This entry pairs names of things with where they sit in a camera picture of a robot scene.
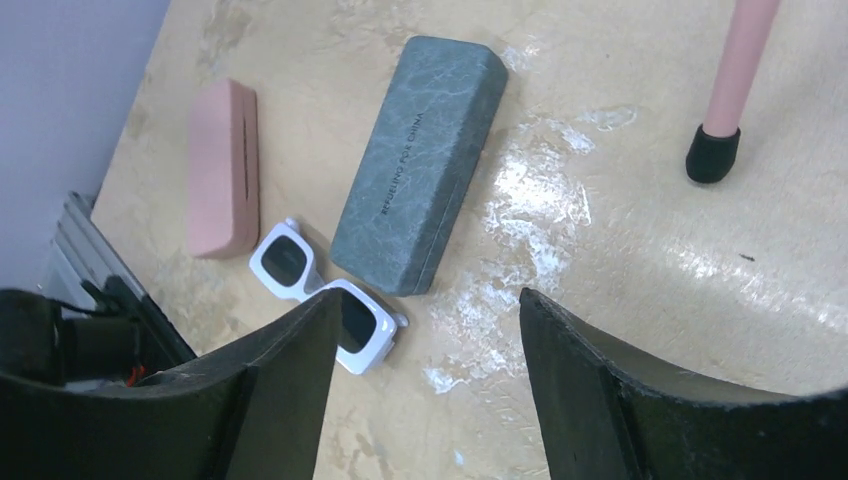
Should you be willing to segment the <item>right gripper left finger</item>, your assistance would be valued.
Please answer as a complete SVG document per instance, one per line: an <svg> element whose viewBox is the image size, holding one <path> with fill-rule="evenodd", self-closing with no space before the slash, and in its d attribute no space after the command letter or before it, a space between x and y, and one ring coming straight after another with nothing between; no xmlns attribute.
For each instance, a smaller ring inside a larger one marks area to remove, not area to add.
<svg viewBox="0 0 848 480"><path fill-rule="evenodd" d="M60 386L60 305L1 293L5 479L309 479L341 326L321 292L134 386Z"/></svg>

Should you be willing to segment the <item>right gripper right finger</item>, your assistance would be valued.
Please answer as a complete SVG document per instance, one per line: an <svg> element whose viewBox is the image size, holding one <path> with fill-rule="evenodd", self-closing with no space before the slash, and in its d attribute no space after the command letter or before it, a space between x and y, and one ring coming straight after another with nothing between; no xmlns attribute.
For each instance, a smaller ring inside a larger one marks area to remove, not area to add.
<svg viewBox="0 0 848 480"><path fill-rule="evenodd" d="M843 479L847 392L792 396L702 375L520 294L554 479Z"/></svg>

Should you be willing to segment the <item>pink glasses case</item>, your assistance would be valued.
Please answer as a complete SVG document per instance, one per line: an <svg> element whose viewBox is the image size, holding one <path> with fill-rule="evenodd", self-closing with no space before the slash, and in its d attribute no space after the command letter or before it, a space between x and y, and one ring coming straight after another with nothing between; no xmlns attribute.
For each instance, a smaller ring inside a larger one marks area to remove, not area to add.
<svg viewBox="0 0 848 480"><path fill-rule="evenodd" d="M207 86L191 106L187 140L187 252L250 252L260 230L256 92L232 79Z"/></svg>

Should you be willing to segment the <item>grey glasses case green lining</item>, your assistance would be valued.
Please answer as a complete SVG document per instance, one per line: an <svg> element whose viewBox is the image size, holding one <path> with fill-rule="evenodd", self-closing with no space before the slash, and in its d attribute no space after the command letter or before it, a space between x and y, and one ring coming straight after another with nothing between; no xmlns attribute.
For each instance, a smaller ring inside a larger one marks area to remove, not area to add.
<svg viewBox="0 0 848 480"><path fill-rule="evenodd" d="M507 80L487 46L407 41L336 228L333 263L383 294L429 290Z"/></svg>

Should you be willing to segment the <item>pink music stand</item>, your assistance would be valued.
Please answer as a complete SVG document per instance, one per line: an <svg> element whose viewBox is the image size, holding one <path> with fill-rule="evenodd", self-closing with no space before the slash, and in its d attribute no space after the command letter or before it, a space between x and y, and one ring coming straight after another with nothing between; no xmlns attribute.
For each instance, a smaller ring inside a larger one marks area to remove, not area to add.
<svg viewBox="0 0 848 480"><path fill-rule="evenodd" d="M732 169L740 121L781 2L735 2L706 112L685 159L690 180L714 184Z"/></svg>

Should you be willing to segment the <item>white frame sunglasses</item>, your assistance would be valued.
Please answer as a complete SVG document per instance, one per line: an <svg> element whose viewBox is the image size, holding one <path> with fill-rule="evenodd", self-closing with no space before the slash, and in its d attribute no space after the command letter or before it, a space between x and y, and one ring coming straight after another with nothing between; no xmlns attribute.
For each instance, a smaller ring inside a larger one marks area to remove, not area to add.
<svg viewBox="0 0 848 480"><path fill-rule="evenodd" d="M283 300L303 303L323 290L343 291L336 360L354 375L378 365L394 346L399 329L409 325L403 313L351 281L324 281L318 273L313 248L291 217L276 224L259 243L249 267L272 294Z"/></svg>

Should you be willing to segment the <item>black base frame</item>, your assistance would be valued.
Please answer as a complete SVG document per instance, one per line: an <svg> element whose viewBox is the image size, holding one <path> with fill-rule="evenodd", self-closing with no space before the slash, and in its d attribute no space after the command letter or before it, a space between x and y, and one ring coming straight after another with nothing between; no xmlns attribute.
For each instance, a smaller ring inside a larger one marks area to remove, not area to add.
<svg viewBox="0 0 848 480"><path fill-rule="evenodd" d="M92 308L1 290L3 374L59 387L86 380L137 386L197 357L151 297L135 295L122 278L81 286Z"/></svg>

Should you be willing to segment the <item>aluminium rail left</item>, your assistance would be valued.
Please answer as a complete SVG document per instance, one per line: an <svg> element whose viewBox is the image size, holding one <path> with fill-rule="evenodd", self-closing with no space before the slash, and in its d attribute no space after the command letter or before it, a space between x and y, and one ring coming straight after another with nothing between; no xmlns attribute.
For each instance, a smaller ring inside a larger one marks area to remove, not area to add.
<svg viewBox="0 0 848 480"><path fill-rule="evenodd" d="M40 291L86 309L96 306L95 299L83 288L88 281L106 292L113 288L111 277L119 277L136 298L147 292L122 258L91 220L93 200L71 192L62 207L48 250L48 260Z"/></svg>

